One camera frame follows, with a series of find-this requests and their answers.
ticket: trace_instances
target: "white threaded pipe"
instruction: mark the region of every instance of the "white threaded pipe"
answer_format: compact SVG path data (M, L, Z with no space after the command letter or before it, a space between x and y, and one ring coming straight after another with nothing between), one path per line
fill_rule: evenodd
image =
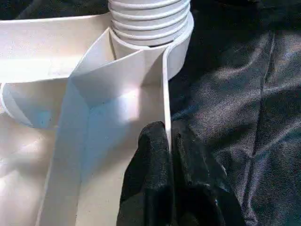
M109 0L112 28L125 42L158 46L179 37L188 23L190 0Z

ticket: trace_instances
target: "white plastic part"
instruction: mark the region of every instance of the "white plastic part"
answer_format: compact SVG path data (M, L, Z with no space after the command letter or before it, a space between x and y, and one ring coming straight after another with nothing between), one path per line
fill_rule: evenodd
M142 1L129 4L109 1L113 29L124 41L135 45L157 46L173 41L187 25L190 0Z
M169 12L168 14L156 14L149 16L128 16L111 9L111 14L114 20L131 26L152 26L158 24L165 24L174 21L183 15L189 13L190 5L187 5L178 12Z
M111 15L0 21L0 82L68 78Z
M35 225L54 144L54 130L19 124L0 104L1 226Z
M163 2L152 4L126 4L110 0L109 9L135 19L135 16L153 16L158 14L165 14L167 16L175 14L187 7L189 3L190 0L166 1L164 4Z

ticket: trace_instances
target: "black fabric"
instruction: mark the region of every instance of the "black fabric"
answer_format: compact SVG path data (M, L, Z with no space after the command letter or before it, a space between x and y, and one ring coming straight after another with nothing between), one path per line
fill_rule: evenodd
M172 218L173 179L164 125L145 127L124 176L117 226L166 226Z
M173 121L224 166L248 226L301 225L300 2L192 0L194 33L169 83ZM0 18L107 10L105 0L26 4L4 0Z
M220 164L181 121L173 126L175 208L181 226L245 226Z
M145 127L124 177L117 226L245 226L227 176L183 123Z

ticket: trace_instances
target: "white molded plastic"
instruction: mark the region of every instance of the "white molded plastic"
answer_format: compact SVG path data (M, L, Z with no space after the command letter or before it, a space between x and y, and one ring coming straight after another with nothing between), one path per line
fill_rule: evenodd
M32 127L52 128L57 125L55 120L41 124L37 115L51 112L49 117L43 119L60 115L54 154L45 177L55 130L27 128L8 118L0 109L0 123L6 129L15 128L7 136L1 136L6 145L0 142L0 147L2 150L10 148L11 152L16 153L5 159L6 165L19 167L0 178L0 185L5 184L9 188L1 191L3 198L0 198L0 216L5 219L5 225L115 225L123 173L136 151L141 129L150 122L163 121L168 140L171 141L168 79L176 75L184 63L193 29L192 15L189 14L189 21L181 36L170 44L155 48L124 42L108 26L104 29L104 24L109 20L104 19L103 25L95 24L97 18L99 16L53 20L57 26L56 31L67 31L70 24L77 24L75 21L82 19L85 22L78 23L78 30L85 26L99 28L88 29L89 32L81 34L88 39L82 40L85 45L92 43L89 34L94 36L96 42L91 47L77 43L80 48L75 55L81 55L82 59L77 66L72 66L75 70L68 79L67 88L64 81L69 76L67 74L56 74L53 77L43 73L33 76L5 74L3 80L7 83L1 86L1 102L17 121ZM10 29L17 35L14 25L11 23ZM28 21L28 27L33 26L35 33L39 26L47 30L53 25L48 19ZM26 30L25 36L31 33ZM40 37L46 38L43 34L48 32L44 30L40 33ZM54 43L48 42L48 46L68 45L68 39L53 39ZM16 51L12 53L13 56L22 61L22 53L28 53L29 59L35 59L35 53L31 53L31 48L35 47L34 42L35 39L27 44L28 48L23 49L19 49L20 42L16 42L16 46L10 43ZM68 48L65 50L65 55L58 51L56 56L68 58ZM36 56L46 57L49 52L49 49L45 50L45 54L42 50L36 50ZM5 53L0 54L2 59L7 60ZM62 83L61 88L52 85L56 82ZM56 107L63 96L62 106ZM19 162L11 161L18 159L17 153L23 154L19 161L32 158L30 153L43 160L32 159L31 162L37 162L38 165L29 168L25 166L30 171L22 175L26 172L22 168L23 162L19 166ZM0 173L6 172L7 169L0 168Z
M113 29L124 41L135 45L156 46L180 36L187 25L190 0L143 1L129 4L109 1Z

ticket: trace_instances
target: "wrinkled fabric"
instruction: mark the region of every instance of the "wrinkled fabric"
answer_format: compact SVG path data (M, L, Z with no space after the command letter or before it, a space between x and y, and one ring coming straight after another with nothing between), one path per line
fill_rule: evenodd
M245 226L227 176L181 122L146 126L124 176L117 226Z
M97 14L103 2L4 0L0 16ZM185 65L169 83L172 119L224 166L248 226L301 225L300 3L193 0Z
M166 226L172 220L173 175L164 125L145 127L124 175L117 226Z
M175 209L180 226L245 226L227 175L195 134L173 122Z

